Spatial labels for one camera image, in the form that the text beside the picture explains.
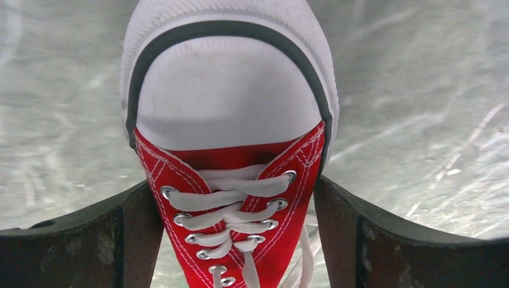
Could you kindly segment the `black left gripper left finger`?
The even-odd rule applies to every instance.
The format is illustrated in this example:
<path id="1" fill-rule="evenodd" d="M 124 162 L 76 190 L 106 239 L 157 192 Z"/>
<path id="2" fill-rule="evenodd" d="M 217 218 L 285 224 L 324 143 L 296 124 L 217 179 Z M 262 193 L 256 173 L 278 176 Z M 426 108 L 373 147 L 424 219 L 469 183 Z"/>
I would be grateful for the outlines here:
<path id="1" fill-rule="evenodd" d="M 141 182 L 27 229 L 1 231 L 2 287 L 149 287 L 163 225 Z"/>

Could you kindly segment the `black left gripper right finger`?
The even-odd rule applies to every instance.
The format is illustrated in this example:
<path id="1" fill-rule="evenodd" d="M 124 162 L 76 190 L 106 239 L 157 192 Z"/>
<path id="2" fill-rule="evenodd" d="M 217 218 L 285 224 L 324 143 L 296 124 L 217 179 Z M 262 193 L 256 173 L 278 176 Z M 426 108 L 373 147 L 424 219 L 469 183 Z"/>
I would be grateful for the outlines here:
<path id="1" fill-rule="evenodd" d="M 508 239 L 454 235 L 396 216 L 326 177 L 315 186 L 331 287 L 507 287 Z"/>

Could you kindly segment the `red canvas sneaker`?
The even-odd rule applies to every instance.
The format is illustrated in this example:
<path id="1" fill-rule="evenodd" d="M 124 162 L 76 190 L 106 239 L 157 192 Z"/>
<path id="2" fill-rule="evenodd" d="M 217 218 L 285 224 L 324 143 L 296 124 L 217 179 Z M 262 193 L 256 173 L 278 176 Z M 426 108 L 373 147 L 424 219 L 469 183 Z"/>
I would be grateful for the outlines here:
<path id="1" fill-rule="evenodd" d="M 330 159 L 339 101 L 333 59 L 306 1 L 140 1 L 120 74 L 122 121 L 190 287 L 247 287 L 245 257 L 196 256 L 168 185 L 209 194 L 207 170 L 261 165 L 248 180 L 294 170 L 288 206 L 253 251 L 259 287 L 309 287 L 321 247 L 308 206 Z"/>

